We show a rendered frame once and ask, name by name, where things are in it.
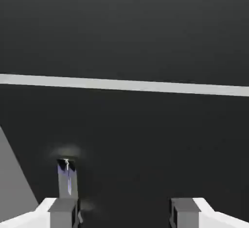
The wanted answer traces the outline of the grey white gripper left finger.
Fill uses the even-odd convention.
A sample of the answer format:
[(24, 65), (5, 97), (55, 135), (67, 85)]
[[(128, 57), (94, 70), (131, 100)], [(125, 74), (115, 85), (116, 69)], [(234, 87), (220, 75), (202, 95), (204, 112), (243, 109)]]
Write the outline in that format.
[(34, 211), (0, 222), (0, 228), (78, 228), (77, 201), (45, 198)]

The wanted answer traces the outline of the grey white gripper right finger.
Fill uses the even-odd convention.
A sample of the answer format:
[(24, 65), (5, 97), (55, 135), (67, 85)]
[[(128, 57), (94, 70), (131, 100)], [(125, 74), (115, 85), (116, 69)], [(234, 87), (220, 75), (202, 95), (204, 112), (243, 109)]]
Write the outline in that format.
[(215, 211), (200, 197), (169, 200), (170, 228), (249, 228), (249, 223)]

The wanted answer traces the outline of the dark grey cabinet door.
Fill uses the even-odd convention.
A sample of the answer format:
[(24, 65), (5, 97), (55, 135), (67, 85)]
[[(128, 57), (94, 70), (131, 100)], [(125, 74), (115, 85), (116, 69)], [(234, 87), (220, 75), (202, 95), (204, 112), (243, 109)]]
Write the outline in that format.
[(249, 86), (249, 0), (0, 0), (0, 73)]
[(37, 201), (74, 160), (84, 228), (168, 228), (171, 197), (249, 222), (249, 97), (0, 85), (0, 127)]

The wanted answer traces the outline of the cabinet with pale grey frame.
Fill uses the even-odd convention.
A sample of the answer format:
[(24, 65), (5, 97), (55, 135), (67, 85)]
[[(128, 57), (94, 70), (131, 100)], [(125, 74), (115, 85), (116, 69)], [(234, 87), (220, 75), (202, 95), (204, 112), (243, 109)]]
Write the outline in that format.
[[(60, 77), (6, 73), (0, 73), (0, 85), (249, 97), (249, 86), (210, 85), (196, 83), (157, 82), (63, 76)], [(29, 183), (28, 189), (31, 190), (32, 194), (34, 195)], [(85, 213), (89, 211), (89, 207), (85, 202), (82, 201), (80, 197), (79, 199), (81, 202), (81, 215), (83, 218), (81, 228), (84, 228), (86, 219)]]

